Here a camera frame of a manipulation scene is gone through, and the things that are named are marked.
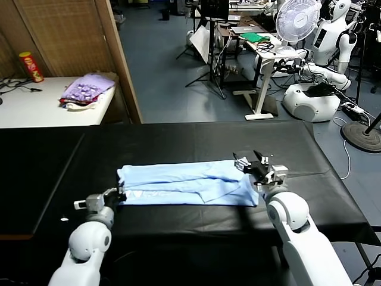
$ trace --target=white robot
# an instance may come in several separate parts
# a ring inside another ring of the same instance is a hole
[[[350,7],[351,0],[338,0],[333,9],[332,19],[322,20],[319,24],[312,44],[313,61],[317,66],[327,66],[339,49],[338,73],[345,73],[357,42],[356,34],[349,32],[355,22],[347,24],[345,21]]]
[[[305,53],[300,52],[302,57],[308,55],[313,61],[304,64],[300,69],[301,73],[315,75],[317,80],[328,81],[339,90],[345,90],[351,85],[344,73],[357,42],[357,35],[349,32],[355,22],[347,24],[345,21],[350,6],[351,0],[338,0],[333,9],[332,19],[320,22],[312,49],[306,50]],[[329,65],[338,49],[338,71],[324,68]],[[319,97],[308,95],[305,91],[314,85],[316,83],[291,85],[285,92],[282,104],[291,115],[308,122],[331,120],[339,107],[340,99],[333,93]]]
[[[299,286],[352,286],[344,267],[329,240],[317,229],[307,202],[289,192],[285,183],[288,169],[270,165],[268,157],[254,151],[259,159],[249,162],[237,158],[235,166],[251,175],[251,181],[263,197],[268,216],[283,241],[283,254]],[[114,209],[126,196],[116,188],[91,195],[86,201],[88,221],[80,225],[69,239],[69,248],[49,286],[98,286],[99,269],[111,243],[110,228]]]

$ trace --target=purple cloth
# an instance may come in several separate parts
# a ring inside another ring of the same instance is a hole
[[[75,80],[64,92],[60,102],[88,104],[98,99],[98,96],[115,82],[98,74],[87,74]]]

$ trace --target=wooden wall panel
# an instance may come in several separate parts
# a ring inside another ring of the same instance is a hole
[[[117,26],[114,21],[113,11],[109,0],[95,0],[98,8],[99,18],[102,23],[104,35],[106,36],[108,48],[115,65],[115,72],[119,76],[120,86],[122,88],[124,99],[127,103],[127,109],[133,123],[142,123],[142,115],[136,99],[135,90],[127,66],[126,57],[121,46]]]
[[[53,76],[114,71],[93,0],[14,0]]]
[[[25,77],[21,63],[15,57],[6,38],[0,33],[0,77]]]
[[[13,0],[0,0],[0,31],[13,51],[13,60],[19,64],[18,54],[29,51],[39,66],[42,75],[51,76]]]

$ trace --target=pringles can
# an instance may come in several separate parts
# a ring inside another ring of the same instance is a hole
[[[40,69],[38,68],[35,59],[32,56],[31,52],[22,52],[18,55],[23,61],[24,65],[28,69],[29,75],[32,77],[34,82],[43,81],[43,76]]]

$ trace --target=light blue shirt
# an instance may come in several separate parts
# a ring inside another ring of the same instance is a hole
[[[207,204],[256,206],[258,194],[233,160],[123,166],[119,184],[124,204]]]

